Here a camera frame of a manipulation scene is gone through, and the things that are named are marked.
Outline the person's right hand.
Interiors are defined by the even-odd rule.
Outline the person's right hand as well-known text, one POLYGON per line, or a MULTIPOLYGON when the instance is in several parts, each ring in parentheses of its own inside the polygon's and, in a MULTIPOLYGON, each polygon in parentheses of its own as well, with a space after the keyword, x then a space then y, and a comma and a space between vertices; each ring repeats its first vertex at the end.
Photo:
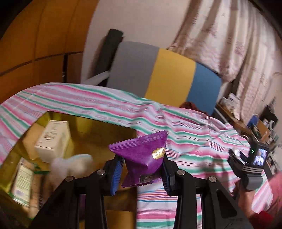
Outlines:
POLYGON ((238 181, 235 183, 232 195, 247 218, 250 218, 255 214, 255 212, 252 210, 252 202, 255 195, 254 190, 249 191, 245 189, 241 181, 238 181))

